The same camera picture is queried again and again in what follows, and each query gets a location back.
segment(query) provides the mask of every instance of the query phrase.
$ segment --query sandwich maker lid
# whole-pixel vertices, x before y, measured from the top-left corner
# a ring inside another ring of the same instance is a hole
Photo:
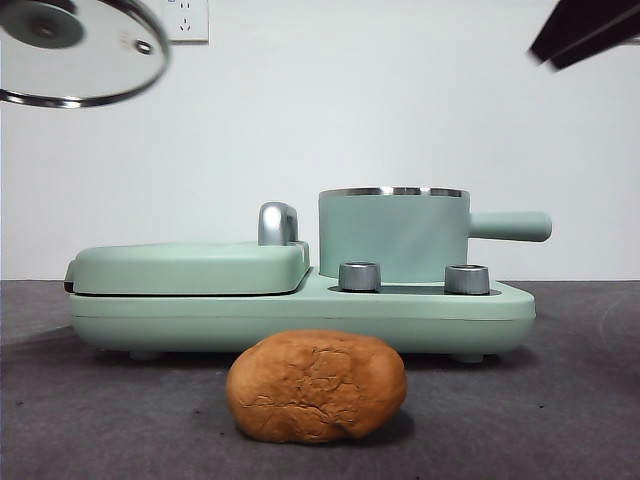
[[[98,247],[69,264],[65,289],[85,295],[264,295],[295,290],[308,269],[306,242]]]

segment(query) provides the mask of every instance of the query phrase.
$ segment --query silver handle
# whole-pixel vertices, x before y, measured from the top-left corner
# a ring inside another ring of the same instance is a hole
[[[298,214],[290,205],[267,202],[260,207],[258,245],[286,245],[298,241]]]

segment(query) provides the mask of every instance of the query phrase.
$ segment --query wall socket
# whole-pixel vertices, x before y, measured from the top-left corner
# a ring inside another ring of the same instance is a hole
[[[209,42],[208,0],[164,0],[162,20],[172,43]]]

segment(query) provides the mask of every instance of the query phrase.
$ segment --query gray surface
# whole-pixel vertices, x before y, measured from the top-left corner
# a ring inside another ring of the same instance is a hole
[[[251,441],[233,355],[135,363],[68,327],[60,282],[2,284],[2,478],[640,478],[640,282],[527,282],[526,344],[484,364],[405,356],[408,396],[369,438]]]

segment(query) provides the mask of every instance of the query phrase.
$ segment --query brown bread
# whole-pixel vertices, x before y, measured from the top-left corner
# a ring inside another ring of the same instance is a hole
[[[321,443],[359,438],[398,410],[404,364],[375,337],[290,330],[240,355],[227,400],[239,428],[267,442]]]

